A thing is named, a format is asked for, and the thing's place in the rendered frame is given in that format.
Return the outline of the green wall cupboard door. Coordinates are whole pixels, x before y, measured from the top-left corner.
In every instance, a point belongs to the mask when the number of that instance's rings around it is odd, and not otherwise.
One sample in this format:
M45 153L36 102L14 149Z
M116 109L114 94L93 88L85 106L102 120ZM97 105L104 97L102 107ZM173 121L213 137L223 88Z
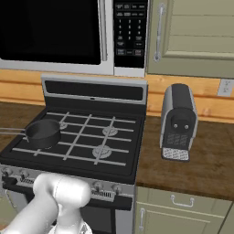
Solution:
M158 6L161 59L154 61ZM234 0L152 0L147 72L234 79Z

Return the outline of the microwave oven door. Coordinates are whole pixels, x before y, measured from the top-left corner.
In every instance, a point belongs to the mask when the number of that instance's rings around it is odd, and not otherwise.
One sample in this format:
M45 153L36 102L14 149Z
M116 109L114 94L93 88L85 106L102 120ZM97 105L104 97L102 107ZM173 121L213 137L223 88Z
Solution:
M100 0L0 0L0 69L112 75L113 0L105 15L102 61Z

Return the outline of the green drawer front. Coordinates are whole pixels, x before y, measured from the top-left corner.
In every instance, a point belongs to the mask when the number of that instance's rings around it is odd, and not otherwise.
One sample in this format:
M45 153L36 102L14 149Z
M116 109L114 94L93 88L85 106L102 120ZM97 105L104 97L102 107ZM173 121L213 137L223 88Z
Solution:
M201 197L141 186L136 188L136 193L137 201L143 204L206 214L218 218L224 218L231 205L231 201L223 199Z

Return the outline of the silver and black coffee machine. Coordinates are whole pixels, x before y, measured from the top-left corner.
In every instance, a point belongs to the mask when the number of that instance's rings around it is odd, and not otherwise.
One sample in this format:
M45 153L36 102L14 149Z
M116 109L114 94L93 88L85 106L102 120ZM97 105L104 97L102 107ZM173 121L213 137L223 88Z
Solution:
M192 90L175 83L165 90L161 112L160 149L165 160L190 161L190 149L197 134L197 108Z

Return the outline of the black oven door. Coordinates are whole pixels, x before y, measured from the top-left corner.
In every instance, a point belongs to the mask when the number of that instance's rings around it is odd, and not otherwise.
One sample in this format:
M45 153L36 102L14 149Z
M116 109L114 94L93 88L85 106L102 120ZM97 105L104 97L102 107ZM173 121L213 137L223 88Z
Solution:
M80 208L80 213L89 224L93 234L133 234L133 214L135 199L135 184L132 182L112 182L84 177L63 176L61 182L86 182L91 189L90 202ZM103 190L96 191L95 181L103 183ZM13 198L13 205L19 212L34 198L33 180L5 178L3 188L8 190ZM120 195L112 190L112 185L122 186Z

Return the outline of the silver microwave oven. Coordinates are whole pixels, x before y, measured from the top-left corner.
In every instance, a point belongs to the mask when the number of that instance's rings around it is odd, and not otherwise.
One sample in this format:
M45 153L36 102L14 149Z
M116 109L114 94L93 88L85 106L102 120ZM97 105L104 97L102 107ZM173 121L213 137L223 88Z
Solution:
M142 77L150 0L0 0L0 69Z

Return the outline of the white wall socket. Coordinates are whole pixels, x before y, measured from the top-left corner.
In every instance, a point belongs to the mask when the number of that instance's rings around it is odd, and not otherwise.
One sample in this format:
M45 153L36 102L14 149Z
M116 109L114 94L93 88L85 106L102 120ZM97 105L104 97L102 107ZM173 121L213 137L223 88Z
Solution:
M234 80L221 79L218 87L218 96L229 97L231 95L233 85Z

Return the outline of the black and silver stove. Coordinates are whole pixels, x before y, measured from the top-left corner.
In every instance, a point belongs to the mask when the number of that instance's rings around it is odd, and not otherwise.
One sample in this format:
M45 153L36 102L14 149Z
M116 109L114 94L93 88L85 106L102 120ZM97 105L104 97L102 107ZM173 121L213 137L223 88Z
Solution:
M42 173L135 184L144 132L148 84L146 80L41 77L46 107L39 120L59 122L61 138L48 149L34 149L18 135L0 152L0 184L20 179L26 170L33 182ZM1 169L12 170L9 177ZM17 213L13 198L2 188L0 211L5 222Z

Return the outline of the black saucepan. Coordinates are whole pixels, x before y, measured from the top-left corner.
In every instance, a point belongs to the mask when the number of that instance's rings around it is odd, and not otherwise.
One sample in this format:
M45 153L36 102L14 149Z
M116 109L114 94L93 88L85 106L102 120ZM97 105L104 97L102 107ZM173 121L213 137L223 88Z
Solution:
M59 122L51 119L32 122L25 129L0 128L0 134L23 135L29 145L36 149L53 147L61 138Z

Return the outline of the green base cupboard door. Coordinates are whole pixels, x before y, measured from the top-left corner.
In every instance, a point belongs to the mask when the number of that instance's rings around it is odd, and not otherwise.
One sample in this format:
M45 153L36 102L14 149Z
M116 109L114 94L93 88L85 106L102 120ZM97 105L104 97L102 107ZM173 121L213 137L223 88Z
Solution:
M140 208L145 209L139 230ZM218 234L224 218L136 203L135 234Z

